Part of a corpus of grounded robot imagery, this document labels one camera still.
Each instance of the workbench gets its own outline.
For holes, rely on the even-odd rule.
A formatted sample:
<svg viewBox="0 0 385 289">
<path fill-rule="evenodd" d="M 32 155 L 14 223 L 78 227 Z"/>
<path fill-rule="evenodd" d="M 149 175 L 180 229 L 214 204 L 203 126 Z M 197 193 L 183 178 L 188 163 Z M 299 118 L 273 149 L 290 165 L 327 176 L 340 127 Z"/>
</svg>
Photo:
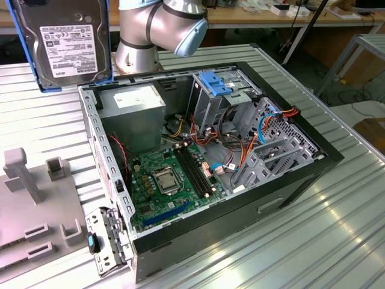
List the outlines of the workbench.
<svg viewBox="0 0 385 289">
<path fill-rule="evenodd" d="M 119 0 L 110 0 L 109 24 L 110 31 L 120 31 Z M 282 64 L 286 64 L 291 58 L 293 52 L 302 38 L 307 25 L 309 24 L 313 13 L 309 17 L 298 17 L 295 20 L 294 27 L 300 28 L 297 36 L 294 38 L 286 58 Z M 229 28 L 290 28 L 294 18 L 288 16 L 277 16 L 270 11 L 260 11 L 258 13 L 249 13 L 241 7 L 208 9 L 209 29 L 229 29 Z M 360 27 L 371 26 L 370 34 L 376 34 L 385 22 L 385 17 L 381 13 L 372 16 L 362 16 L 361 19 L 343 20 L 324 10 L 314 27 Z M 0 34 L 16 34 L 13 21 L 8 11 L 0 11 Z"/>
<path fill-rule="evenodd" d="M 159 54 L 165 69 L 247 61 L 345 157 L 296 202 L 140 285 L 123 268 L 100 279 L 88 248 L 3 284 L 6 288 L 383 288 L 384 157 L 259 48 L 199 49 L 191 58 Z M 88 214 L 108 205 L 87 141 L 75 87 L 40 93 L 28 64 L 0 67 L 0 165 L 24 147 L 28 165 L 70 162 Z"/>
</svg>

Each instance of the white box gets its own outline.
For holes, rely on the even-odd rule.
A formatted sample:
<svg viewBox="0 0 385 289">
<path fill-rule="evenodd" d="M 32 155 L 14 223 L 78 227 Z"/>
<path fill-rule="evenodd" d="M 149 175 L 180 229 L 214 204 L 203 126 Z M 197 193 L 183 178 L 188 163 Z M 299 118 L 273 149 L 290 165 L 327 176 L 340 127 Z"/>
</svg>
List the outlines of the white box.
<svg viewBox="0 0 385 289">
<path fill-rule="evenodd" d="M 270 11 L 275 15 L 284 16 L 289 11 L 289 5 L 273 5 L 271 6 Z"/>
<path fill-rule="evenodd" d="M 298 6 L 290 6 L 289 11 L 286 13 L 287 16 L 294 18 L 297 14 Z M 307 17 L 310 15 L 310 10 L 308 10 L 306 7 L 300 7 L 300 11 L 298 12 L 297 17 Z"/>
</svg>

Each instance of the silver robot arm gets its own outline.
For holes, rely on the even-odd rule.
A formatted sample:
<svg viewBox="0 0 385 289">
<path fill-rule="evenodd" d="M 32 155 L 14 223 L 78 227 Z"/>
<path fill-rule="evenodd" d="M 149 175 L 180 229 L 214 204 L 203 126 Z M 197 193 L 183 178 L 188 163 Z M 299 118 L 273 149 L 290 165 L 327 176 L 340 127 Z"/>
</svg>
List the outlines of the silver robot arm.
<svg viewBox="0 0 385 289">
<path fill-rule="evenodd" d="M 191 56 L 208 28 L 201 0 L 120 0 L 119 10 L 115 62 L 122 74 L 159 70 L 156 46 Z"/>
</svg>

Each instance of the blue plastic latch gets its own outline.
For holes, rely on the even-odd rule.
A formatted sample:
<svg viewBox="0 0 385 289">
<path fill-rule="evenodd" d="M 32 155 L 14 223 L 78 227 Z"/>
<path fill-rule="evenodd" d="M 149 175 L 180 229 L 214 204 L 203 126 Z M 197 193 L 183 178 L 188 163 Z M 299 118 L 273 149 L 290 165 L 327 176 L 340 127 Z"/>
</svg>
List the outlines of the blue plastic latch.
<svg viewBox="0 0 385 289">
<path fill-rule="evenodd" d="M 94 239 L 93 239 L 92 236 L 89 236 L 89 237 L 88 237 L 88 245 L 89 245 L 89 246 L 93 246 L 93 245 L 94 245 Z"/>
<path fill-rule="evenodd" d="M 233 92 L 225 86 L 221 78 L 213 72 L 201 72 L 199 76 L 202 78 L 203 83 L 211 89 L 212 95 L 214 96 L 229 95 Z"/>
</svg>

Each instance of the green circuit board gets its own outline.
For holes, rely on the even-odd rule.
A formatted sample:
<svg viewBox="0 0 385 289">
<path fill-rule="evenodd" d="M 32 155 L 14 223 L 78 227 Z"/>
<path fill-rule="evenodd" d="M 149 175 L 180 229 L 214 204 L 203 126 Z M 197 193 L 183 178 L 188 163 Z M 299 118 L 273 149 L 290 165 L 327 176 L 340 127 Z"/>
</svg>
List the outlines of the green circuit board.
<svg viewBox="0 0 385 289">
<path fill-rule="evenodd" d="M 177 208 L 180 209 L 178 213 L 187 213 L 215 202 L 225 194 L 216 176 L 211 178 L 204 176 L 202 162 L 205 161 L 205 158 L 200 153 L 198 147 L 195 144 L 191 144 L 187 149 L 211 189 L 214 188 L 212 194 L 209 197 L 199 197 L 195 193 L 173 149 L 152 152 L 130 159 L 129 164 L 132 168 L 131 199 L 135 205 L 135 214 L 131 218 L 131 222 L 137 231 L 145 231 L 177 217 L 177 214 L 173 214 L 151 225 L 146 224 L 146 221 L 161 214 L 171 212 Z M 167 176 L 160 176 L 156 180 L 156 173 L 162 170 L 172 173 L 169 173 Z M 169 178 L 170 175 L 175 175 L 177 181 L 173 182 Z M 161 187 L 173 188 L 173 185 L 179 187 L 177 190 L 174 190 L 174 194 L 167 195 L 162 193 L 163 188 Z"/>
</svg>

